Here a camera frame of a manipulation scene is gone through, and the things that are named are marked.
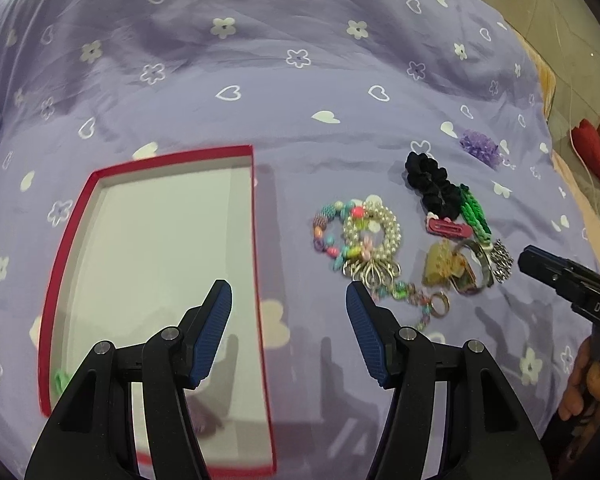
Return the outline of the person's right hand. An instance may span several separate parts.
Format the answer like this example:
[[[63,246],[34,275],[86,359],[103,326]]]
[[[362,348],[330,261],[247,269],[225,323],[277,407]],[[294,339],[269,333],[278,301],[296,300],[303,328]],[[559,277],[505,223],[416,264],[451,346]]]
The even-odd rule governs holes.
[[[600,363],[592,359],[590,337],[580,345],[567,388],[558,405],[558,415],[561,420],[569,420],[572,416],[583,414],[585,391],[597,402],[592,419],[592,424],[597,427],[600,424]]]

